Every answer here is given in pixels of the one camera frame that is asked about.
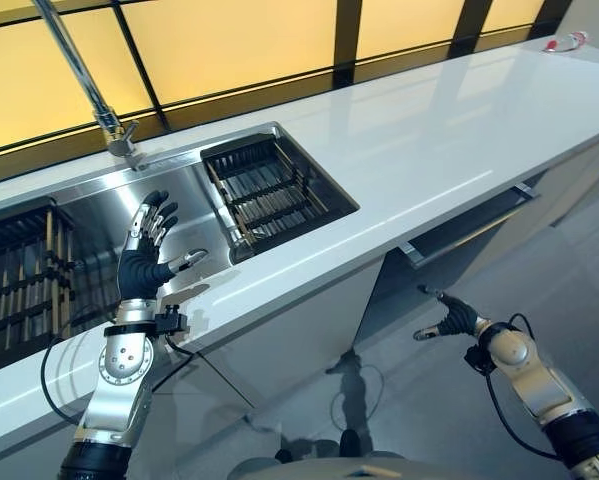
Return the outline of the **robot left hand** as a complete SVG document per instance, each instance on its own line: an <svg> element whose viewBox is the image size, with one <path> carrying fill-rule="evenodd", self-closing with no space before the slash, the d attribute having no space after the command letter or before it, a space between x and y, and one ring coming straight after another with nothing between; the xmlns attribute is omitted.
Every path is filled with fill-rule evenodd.
<svg viewBox="0 0 599 480"><path fill-rule="evenodd" d="M178 222L178 203L169 202L168 198L168 191L154 190L133 215L117 267L122 301L155 300L163 285L209 254L206 249L193 248L171 260L159 261L161 245Z"/></svg>

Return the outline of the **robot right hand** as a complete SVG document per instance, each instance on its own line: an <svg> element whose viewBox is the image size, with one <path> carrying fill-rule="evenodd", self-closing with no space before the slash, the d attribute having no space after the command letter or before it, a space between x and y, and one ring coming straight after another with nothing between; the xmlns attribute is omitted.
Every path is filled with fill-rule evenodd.
<svg viewBox="0 0 599 480"><path fill-rule="evenodd" d="M478 313L473 307L459 298L427 285L418 285L417 289L442 303L447 308L447 313L439 323L414 332L413 339L415 341L424 341L440 336L475 334Z"/></svg>

